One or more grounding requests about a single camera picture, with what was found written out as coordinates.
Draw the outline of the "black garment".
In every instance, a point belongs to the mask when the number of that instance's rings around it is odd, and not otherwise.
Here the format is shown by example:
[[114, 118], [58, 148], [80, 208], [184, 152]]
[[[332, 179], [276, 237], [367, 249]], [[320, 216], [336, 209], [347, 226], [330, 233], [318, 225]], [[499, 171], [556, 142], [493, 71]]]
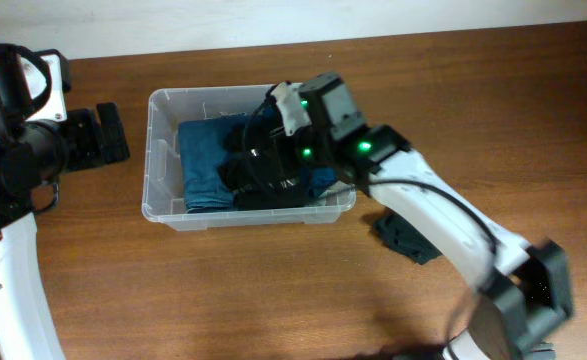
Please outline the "black garment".
[[223, 138], [227, 152], [217, 172], [222, 184], [233, 196], [239, 211], [303, 207], [309, 200], [308, 190], [298, 171], [283, 170], [275, 159], [268, 136], [259, 126], [252, 126], [245, 138], [244, 124], [231, 127]]
[[419, 265], [442, 255], [413, 225], [392, 211], [377, 219], [373, 229], [384, 246]]

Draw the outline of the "blue garment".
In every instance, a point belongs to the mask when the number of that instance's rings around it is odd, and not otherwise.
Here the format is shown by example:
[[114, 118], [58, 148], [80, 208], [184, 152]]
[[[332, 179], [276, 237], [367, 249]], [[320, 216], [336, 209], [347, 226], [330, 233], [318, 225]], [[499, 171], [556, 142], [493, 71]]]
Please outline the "blue garment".
[[300, 177], [305, 194], [310, 198], [319, 198], [337, 182], [337, 175], [333, 168], [302, 168]]

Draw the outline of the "dark blue jeans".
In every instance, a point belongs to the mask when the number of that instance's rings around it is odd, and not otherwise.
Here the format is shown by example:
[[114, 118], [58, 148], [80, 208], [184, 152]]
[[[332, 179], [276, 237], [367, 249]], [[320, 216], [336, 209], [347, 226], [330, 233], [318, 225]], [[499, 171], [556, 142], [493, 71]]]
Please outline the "dark blue jeans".
[[179, 124], [178, 142], [187, 214], [234, 209], [234, 195], [222, 182], [218, 167], [233, 154], [224, 148], [224, 140], [248, 120], [247, 114], [233, 114]]

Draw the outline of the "clear plastic storage bin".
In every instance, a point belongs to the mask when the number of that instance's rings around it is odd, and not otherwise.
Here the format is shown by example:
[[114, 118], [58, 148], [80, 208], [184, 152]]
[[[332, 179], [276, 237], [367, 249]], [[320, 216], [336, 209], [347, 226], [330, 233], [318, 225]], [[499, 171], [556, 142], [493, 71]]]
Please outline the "clear plastic storage bin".
[[179, 124], [248, 113], [257, 108], [269, 88], [268, 84], [164, 88], [150, 95], [142, 196], [142, 214], [148, 221], [167, 225], [176, 231], [285, 223], [323, 224], [336, 222], [342, 213], [355, 205], [357, 192], [338, 183], [331, 188], [331, 196], [306, 207], [187, 212], [178, 140]]

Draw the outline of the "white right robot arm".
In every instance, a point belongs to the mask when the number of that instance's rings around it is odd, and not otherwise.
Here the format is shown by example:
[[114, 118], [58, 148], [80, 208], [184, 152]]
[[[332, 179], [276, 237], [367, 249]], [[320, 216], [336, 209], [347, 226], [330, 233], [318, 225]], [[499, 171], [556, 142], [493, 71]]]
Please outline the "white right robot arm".
[[568, 260], [548, 241], [534, 246], [474, 207], [428, 165], [399, 132], [371, 126], [334, 72], [284, 81], [265, 94], [278, 126], [266, 153], [286, 167], [331, 167], [397, 214], [461, 274], [468, 295], [456, 310], [469, 322], [445, 327], [439, 345], [403, 359], [553, 359], [548, 337], [574, 314]]

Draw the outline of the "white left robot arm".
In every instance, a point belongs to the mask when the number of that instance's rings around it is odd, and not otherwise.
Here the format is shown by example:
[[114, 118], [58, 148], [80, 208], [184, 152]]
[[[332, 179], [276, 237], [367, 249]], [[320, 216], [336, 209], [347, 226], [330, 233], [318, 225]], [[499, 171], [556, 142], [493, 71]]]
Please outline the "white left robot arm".
[[37, 216], [54, 209], [63, 174], [127, 160], [117, 106], [69, 110], [67, 59], [0, 43], [0, 359], [61, 359], [41, 280]]

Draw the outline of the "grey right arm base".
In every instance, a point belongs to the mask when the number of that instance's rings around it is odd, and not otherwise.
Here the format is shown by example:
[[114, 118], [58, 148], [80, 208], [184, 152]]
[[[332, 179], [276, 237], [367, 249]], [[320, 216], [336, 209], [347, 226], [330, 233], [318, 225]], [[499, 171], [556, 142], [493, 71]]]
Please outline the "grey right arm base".
[[528, 351], [524, 360], [557, 360], [555, 347], [552, 343], [543, 342]]

